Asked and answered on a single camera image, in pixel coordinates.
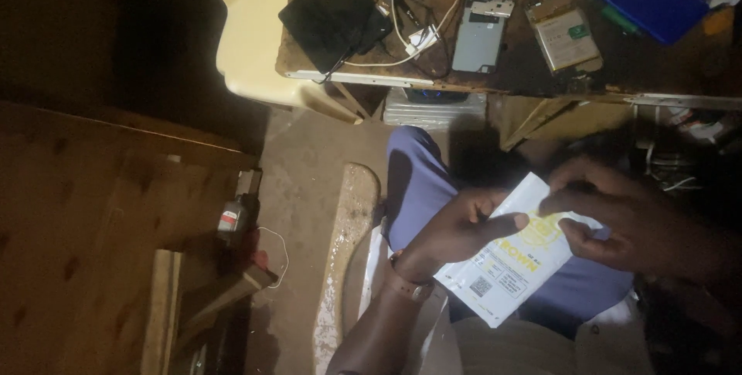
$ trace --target qr code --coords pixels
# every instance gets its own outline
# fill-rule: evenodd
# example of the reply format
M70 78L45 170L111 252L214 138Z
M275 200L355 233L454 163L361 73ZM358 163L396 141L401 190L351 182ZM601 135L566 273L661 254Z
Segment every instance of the qr code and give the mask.
M475 294L479 295L479 298L481 298L485 296L490 288L492 288L492 284L490 284L486 279L480 276L473 284L469 286L469 288L471 288L471 290L474 291Z

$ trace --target person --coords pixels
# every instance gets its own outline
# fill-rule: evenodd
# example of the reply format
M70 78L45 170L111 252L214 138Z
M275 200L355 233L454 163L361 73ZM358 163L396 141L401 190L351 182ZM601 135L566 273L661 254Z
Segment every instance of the person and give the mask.
M392 250L402 252L335 352L328 375L401 373L423 302L390 280L430 286L443 264L467 260L491 240L528 225L523 213L487 219L507 192L461 189L422 129L395 129L387 154L385 236ZM605 231L592 234L586 225L562 219L574 256L523 304L527 313L496 329L477 317L453 323L460 373L651 373L630 295L634 273L693 281L720 294L730 310L742 309L734 285L740 257L734 235L588 157L563 163L548 184L540 215L574 211L598 220Z

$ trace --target workbench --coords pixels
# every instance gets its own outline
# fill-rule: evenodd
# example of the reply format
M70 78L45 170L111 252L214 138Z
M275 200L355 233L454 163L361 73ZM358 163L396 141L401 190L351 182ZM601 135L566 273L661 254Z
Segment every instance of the workbench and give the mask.
M453 0L406 0L419 19L436 23ZM564 100L665 104L687 107L742 109L742 66L740 52L732 47L732 28L707 35L699 23L673 46L652 37L626 36L604 19L588 0L576 0L586 13L594 40L603 57L603 68L593 73L587 88L572 89L549 71L533 29L516 0L516 9L507 20L502 50L493 73L450 70L456 46L456 30L461 21L461 2L448 24L441 30L443 45L436 44L414 61L397 66L344 65L330 78L333 82L418 87L471 93L527 95ZM417 30L401 17L402 35ZM386 52L376 47L355 63L390 63L407 57L398 37L385 40ZM276 71L290 78L325 79L283 30Z

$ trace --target wristwatch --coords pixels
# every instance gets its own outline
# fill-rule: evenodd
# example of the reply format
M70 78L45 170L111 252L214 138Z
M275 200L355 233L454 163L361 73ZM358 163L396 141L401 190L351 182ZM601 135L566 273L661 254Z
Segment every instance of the wristwatch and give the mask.
M399 258L400 253L402 253L402 250L394 252L387 261L388 265L386 266L384 277L385 287L390 288L396 293L401 294L414 302L425 302L425 300L431 296L432 290L436 287L435 283L431 281L425 285L417 285L405 280L402 276L399 276L397 271L394 270L394 263Z

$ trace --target blue trousers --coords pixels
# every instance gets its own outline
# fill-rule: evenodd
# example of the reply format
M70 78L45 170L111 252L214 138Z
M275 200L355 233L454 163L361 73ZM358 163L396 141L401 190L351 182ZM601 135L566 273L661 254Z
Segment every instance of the blue trousers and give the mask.
M386 148L389 180L386 237L403 249L459 190L441 160L441 151L421 128L394 130ZM607 238L604 228L596 237ZM574 338L577 327L623 300L633 275L572 257L519 309L522 319Z

